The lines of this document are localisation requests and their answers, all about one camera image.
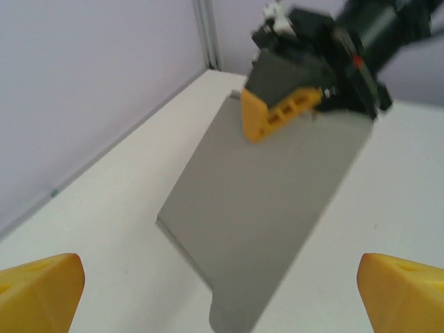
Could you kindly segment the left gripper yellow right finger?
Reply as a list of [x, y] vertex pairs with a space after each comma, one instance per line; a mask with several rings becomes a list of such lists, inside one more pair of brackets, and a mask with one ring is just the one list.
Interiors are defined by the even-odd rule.
[[374, 332], [443, 331], [443, 269], [366, 253], [357, 288]]

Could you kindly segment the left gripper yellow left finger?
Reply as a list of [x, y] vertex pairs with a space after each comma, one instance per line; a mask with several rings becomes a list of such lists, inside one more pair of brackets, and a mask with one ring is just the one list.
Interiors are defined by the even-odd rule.
[[76, 253], [1, 270], [2, 332], [68, 332], [85, 287]]

